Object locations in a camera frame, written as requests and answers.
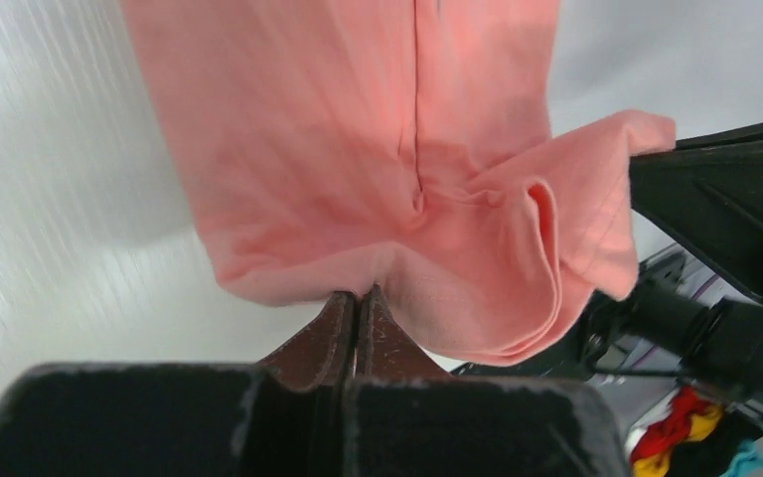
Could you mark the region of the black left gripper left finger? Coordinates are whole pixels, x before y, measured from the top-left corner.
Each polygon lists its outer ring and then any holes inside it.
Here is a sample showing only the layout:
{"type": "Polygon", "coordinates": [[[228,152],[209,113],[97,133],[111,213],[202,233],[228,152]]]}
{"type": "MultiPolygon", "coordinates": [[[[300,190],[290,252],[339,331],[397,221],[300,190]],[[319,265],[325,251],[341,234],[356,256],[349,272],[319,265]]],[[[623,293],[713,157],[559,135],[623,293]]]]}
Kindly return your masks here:
{"type": "Polygon", "coordinates": [[[337,476],[357,300],[255,364],[51,363],[0,399],[0,476],[337,476]]]}

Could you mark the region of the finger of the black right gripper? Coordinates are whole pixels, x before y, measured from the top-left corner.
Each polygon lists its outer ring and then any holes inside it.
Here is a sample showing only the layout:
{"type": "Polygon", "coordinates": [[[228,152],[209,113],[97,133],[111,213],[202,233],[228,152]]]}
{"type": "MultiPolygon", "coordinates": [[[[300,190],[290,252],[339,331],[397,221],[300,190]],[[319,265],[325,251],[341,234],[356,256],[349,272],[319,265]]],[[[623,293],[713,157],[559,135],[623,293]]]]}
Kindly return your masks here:
{"type": "Polygon", "coordinates": [[[635,156],[632,207],[763,305],[763,122],[635,156]]]}

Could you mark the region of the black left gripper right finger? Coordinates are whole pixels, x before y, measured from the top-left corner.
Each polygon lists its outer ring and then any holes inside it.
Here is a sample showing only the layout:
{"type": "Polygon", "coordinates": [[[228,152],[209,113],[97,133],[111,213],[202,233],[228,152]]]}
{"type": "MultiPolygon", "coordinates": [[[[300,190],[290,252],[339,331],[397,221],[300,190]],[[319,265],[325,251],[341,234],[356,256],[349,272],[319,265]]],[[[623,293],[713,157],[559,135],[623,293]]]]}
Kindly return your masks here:
{"type": "Polygon", "coordinates": [[[611,408],[584,382],[387,378],[374,359],[394,322],[381,289],[362,304],[345,386],[348,476],[629,476],[611,408]]]}

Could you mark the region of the pink t shirt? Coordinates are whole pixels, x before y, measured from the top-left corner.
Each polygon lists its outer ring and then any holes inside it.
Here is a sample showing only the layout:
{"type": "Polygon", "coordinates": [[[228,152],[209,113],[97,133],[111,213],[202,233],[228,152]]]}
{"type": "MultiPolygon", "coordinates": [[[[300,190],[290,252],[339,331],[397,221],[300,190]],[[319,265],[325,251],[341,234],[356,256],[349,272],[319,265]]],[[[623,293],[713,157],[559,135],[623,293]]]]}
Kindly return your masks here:
{"type": "Polygon", "coordinates": [[[553,136],[554,1],[125,1],[195,226],[265,305],[380,287],[431,352],[513,365],[638,258],[629,160],[673,148],[624,110],[553,136]]]}

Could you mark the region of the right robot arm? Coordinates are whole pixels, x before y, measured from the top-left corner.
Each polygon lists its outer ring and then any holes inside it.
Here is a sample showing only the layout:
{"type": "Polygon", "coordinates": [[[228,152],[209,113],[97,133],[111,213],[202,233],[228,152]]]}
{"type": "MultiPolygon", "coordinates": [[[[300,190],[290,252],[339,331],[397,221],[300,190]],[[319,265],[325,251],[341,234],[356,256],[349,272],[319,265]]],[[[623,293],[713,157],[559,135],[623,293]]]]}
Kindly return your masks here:
{"type": "Polygon", "coordinates": [[[677,356],[664,378],[697,379],[736,399],[763,395],[763,123],[681,140],[634,158],[634,209],[677,248],[646,260],[631,295],[594,294],[556,344],[511,367],[461,376],[568,376],[600,370],[626,335],[677,356]]]}

